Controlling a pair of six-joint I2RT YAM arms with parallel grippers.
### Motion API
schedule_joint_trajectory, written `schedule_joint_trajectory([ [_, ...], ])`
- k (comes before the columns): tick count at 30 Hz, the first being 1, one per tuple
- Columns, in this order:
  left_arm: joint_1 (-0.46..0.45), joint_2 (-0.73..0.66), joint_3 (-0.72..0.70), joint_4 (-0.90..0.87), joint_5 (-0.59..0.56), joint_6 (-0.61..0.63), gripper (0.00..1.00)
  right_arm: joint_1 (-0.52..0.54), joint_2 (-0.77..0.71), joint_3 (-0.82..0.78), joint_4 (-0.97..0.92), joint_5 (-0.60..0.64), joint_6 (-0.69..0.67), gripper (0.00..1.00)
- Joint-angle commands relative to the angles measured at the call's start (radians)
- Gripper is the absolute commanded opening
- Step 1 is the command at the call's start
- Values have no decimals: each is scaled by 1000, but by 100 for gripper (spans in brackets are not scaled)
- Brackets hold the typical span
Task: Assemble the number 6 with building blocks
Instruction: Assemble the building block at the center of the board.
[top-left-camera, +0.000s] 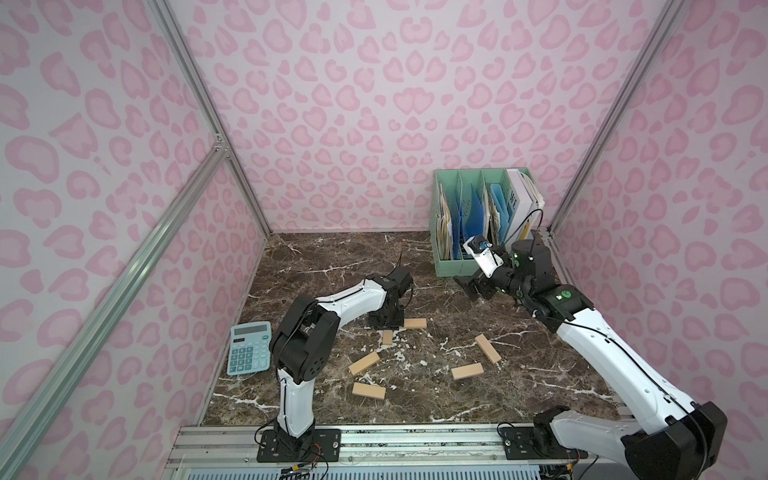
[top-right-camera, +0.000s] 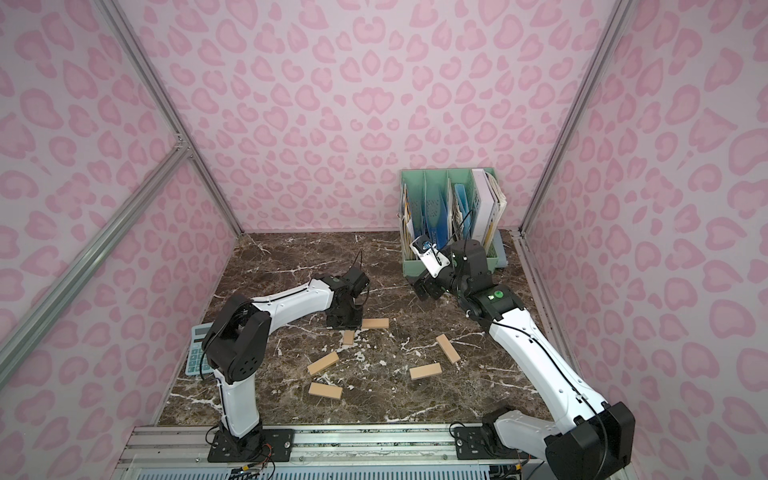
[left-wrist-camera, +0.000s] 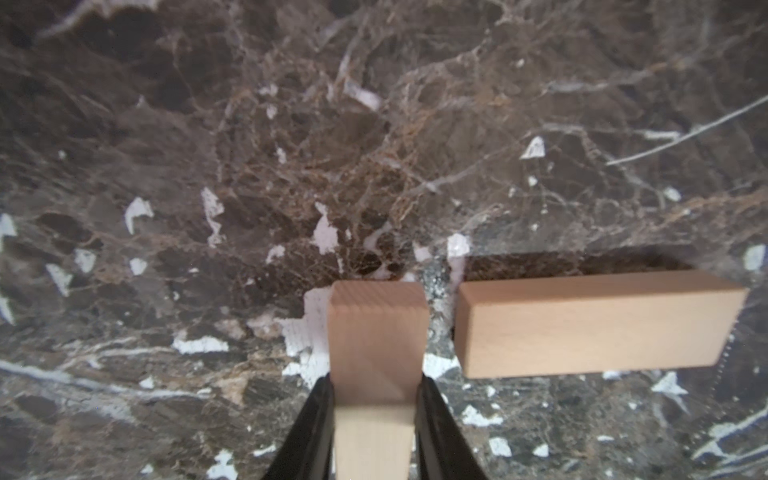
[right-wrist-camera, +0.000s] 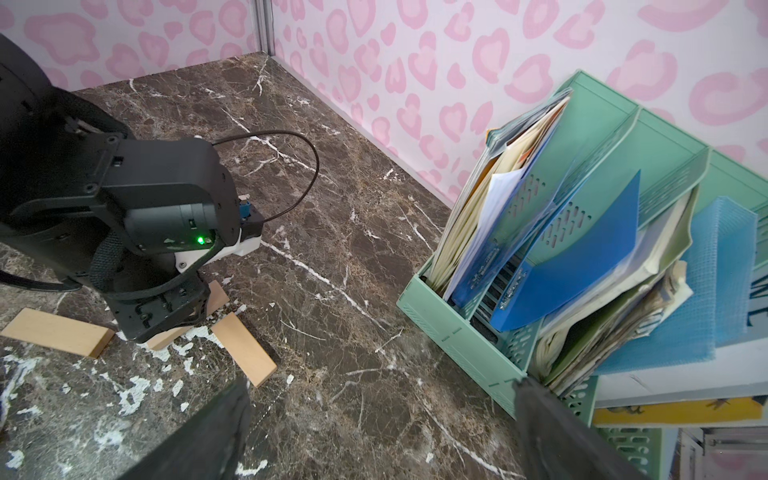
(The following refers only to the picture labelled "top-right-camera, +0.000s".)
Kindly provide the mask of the wooden block angled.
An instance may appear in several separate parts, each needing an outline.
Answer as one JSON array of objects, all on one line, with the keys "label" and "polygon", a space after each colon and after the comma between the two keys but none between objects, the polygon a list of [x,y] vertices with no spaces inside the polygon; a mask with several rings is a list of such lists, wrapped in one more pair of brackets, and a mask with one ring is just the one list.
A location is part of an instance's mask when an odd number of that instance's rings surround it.
[{"label": "wooden block angled", "polygon": [[445,334],[437,336],[436,342],[451,364],[457,364],[460,361],[459,353]]}]

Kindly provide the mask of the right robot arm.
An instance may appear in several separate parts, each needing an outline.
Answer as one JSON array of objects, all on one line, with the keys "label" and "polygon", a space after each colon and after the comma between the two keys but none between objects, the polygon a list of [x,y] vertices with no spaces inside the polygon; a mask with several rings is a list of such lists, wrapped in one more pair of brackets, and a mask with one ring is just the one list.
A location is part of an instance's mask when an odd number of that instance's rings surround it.
[{"label": "right robot arm", "polygon": [[516,362],[547,406],[551,421],[518,410],[485,418],[491,438],[545,461],[558,479],[608,479],[631,462],[636,420],[607,400],[549,343],[522,300],[493,280],[484,247],[460,240],[438,248],[422,235],[410,245],[425,270],[410,278],[417,296],[453,295]]}]

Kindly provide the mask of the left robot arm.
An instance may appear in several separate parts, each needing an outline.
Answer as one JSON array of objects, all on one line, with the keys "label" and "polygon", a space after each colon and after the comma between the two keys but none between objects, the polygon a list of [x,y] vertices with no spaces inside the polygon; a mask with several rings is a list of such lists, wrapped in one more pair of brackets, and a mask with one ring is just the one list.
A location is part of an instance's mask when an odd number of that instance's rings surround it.
[{"label": "left robot arm", "polygon": [[261,424],[255,399],[255,373],[269,337],[303,317],[322,313],[326,326],[352,330],[362,325],[363,303],[370,285],[361,268],[342,276],[315,276],[308,282],[264,297],[236,293],[221,308],[202,342],[222,401],[221,429],[240,440]]}]

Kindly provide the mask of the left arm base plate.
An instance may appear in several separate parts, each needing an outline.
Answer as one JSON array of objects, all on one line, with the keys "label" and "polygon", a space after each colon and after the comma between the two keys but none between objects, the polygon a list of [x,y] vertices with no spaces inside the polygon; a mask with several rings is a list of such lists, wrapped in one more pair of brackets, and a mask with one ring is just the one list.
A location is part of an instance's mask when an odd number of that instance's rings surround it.
[{"label": "left arm base plate", "polygon": [[294,445],[294,429],[257,427],[242,438],[234,437],[222,425],[210,443],[209,463],[255,463],[269,458],[288,462]]}]

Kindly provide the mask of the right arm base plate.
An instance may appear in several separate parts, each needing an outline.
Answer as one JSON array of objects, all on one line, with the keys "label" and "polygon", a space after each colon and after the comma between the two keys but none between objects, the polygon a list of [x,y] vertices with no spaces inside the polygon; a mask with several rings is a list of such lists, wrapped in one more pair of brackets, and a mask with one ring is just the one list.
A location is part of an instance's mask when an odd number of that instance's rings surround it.
[{"label": "right arm base plate", "polygon": [[453,422],[448,431],[459,460],[504,459],[520,462],[528,458],[520,450],[504,446],[488,425],[466,426],[461,422]]}]

